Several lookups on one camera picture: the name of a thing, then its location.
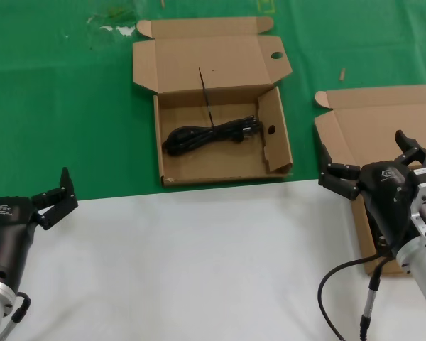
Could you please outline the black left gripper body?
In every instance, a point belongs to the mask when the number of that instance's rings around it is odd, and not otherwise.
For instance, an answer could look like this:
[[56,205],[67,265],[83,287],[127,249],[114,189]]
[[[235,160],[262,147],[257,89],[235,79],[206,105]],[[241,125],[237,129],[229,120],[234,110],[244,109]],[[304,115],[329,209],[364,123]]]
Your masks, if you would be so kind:
[[28,197],[0,197],[0,282],[19,287],[36,230]]

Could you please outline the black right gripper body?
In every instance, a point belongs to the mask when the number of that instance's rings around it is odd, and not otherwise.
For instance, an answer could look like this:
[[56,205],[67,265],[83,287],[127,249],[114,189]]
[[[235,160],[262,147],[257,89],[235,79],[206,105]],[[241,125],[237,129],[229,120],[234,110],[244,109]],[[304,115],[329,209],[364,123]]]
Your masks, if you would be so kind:
[[410,169],[395,161],[370,163],[361,168],[358,186],[366,209],[395,256],[417,236],[410,223],[414,187]]

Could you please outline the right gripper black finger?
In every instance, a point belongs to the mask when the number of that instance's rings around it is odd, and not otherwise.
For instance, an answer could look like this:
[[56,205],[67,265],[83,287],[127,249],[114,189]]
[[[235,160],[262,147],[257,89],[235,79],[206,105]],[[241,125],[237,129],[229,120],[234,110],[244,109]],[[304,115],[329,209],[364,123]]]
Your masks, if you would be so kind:
[[402,130],[395,133],[395,142],[401,150],[401,155],[395,162],[409,166],[417,161],[421,166],[426,166],[426,148],[421,147],[416,139],[407,137]]
[[334,163],[322,144],[320,155],[320,175],[318,184],[348,200],[355,200],[360,194],[357,185],[361,168],[343,163]]

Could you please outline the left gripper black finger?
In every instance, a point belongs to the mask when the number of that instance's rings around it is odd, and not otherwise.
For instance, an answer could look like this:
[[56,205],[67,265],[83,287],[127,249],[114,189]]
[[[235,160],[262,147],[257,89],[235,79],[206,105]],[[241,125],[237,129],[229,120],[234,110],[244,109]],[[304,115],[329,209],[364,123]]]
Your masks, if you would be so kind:
[[35,213],[33,220],[44,230],[54,227],[78,207],[74,185],[67,167],[62,169],[59,187],[31,198]]

